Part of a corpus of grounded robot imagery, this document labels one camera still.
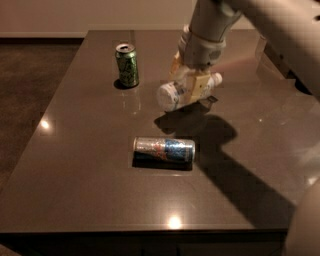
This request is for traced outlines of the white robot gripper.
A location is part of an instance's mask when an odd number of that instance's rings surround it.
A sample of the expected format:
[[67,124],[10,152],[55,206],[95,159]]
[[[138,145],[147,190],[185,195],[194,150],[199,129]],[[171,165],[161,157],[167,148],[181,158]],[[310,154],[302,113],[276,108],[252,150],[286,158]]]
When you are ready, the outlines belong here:
[[[184,77],[184,66],[196,70],[209,69],[218,62],[225,46],[225,39],[221,42],[202,39],[194,34],[188,25],[185,25],[178,43],[178,52],[172,60],[169,79],[181,81]],[[210,73],[203,72],[193,72],[187,75],[186,85],[189,103],[194,103],[200,99],[210,77]]]

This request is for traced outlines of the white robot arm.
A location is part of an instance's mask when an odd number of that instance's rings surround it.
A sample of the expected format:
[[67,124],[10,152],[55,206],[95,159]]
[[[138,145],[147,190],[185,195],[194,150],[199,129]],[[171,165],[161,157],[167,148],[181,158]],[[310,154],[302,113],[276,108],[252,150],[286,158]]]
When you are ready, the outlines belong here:
[[[275,54],[316,98],[320,97],[320,23],[316,0],[197,0],[184,27],[178,56],[170,74],[178,80],[184,69],[214,65],[232,25],[245,16]],[[283,256],[320,256],[320,180],[297,206]]]

